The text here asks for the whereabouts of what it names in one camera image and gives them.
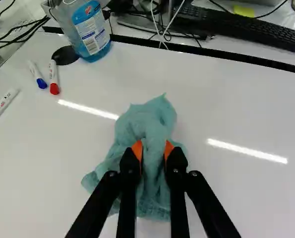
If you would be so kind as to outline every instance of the keyboard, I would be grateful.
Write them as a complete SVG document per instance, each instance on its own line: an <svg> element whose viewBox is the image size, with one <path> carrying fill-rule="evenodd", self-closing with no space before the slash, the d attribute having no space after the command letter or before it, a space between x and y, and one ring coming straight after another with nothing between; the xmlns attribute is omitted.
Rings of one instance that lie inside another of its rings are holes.
<svg viewBox="0 0 295 238"><path fill-rule="evenodd" d="M255 18L189 4L180 9L174 24L295 52L295 30Z"/></svg>

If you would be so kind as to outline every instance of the red marker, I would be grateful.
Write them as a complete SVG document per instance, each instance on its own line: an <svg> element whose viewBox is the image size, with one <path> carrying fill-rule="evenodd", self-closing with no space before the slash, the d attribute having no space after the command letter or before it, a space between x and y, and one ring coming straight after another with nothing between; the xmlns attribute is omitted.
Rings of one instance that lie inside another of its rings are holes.
<svg viewBox="0 0 295 238"><path fill-rule="evenodd" d="M57 95L60 93L58 86L58 73L57 73L57 64L53 59L49 62L49 79L50 79L50 93Z"/></svg>

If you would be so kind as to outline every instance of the white marker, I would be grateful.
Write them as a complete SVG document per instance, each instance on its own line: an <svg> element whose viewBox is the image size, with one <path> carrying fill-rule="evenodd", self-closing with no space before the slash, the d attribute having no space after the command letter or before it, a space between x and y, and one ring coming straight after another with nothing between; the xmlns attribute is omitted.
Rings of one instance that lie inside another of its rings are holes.
<svg viewBox="0 0 295 238"><path fill-rule="evenodd" d="M49 62L49 79L50 79L50 93L57 95L60 93L58 86L57 64L53 59Z"/></svg>
<svg viewBox="0 0 295 238"><path fill-rule="evenodd" d="M44 81L43 76L41 72L39 71L37 65L30 60L27 62L27 64L29 67L29 71L32 73L34 80L36 80L38 84L38 87L41 89L47 88L47 83Z"/></svg>
<svg viewBox="0 0 295 238"><path fill-rule="evenodd" d="M4 110L8 107L11 101L16 97L18 94L18 90L10 89L5 96L0 100L0 115Z"/></svg>

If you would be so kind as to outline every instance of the towel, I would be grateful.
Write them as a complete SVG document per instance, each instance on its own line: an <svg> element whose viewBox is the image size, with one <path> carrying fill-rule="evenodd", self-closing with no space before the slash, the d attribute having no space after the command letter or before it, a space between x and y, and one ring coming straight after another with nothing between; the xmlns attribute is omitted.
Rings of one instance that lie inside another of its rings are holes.
<svg viewBox="0 0 295 238"><path fill-rule="evenodd" d="M109 171L120 171L119 162L127 147L136 141L143 143L144 159L141 181L137 187L137 216L157 221L170 219L170 191L165 181L163 153L166 140L171 140L176 124L176 111L165 94L142 105L130 105L115 123L115 139L105 160L81 181L92 193ZM110 215L119 212L120 199L116 199Z"/></svg>

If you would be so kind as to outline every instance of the white table surface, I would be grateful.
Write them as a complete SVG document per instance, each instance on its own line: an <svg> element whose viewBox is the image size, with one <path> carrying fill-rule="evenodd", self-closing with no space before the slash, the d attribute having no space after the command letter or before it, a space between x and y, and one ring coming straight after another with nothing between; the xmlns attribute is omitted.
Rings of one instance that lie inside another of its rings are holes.
<svg viewBox="0 0 295 238"><path fill-rule="evenodd" d="M173 139L186 146L190 168L204 174L242 237L295 237L295 73L113 43L96 63L60 66L62 93L53 96L38 89L25 62L48 75L52 53L66 44L38 32L0 68L0 98L21 90L0 117L0 238L64 237L87 201L80 181L105 157L115 121L78 105L120 115L164 92L178 114ZM189 199L187 210L191 237L205 237ZM115 237L116 224L109 218L101 237ZM170 237L169 227L138 219L137 237Z"/></svg>

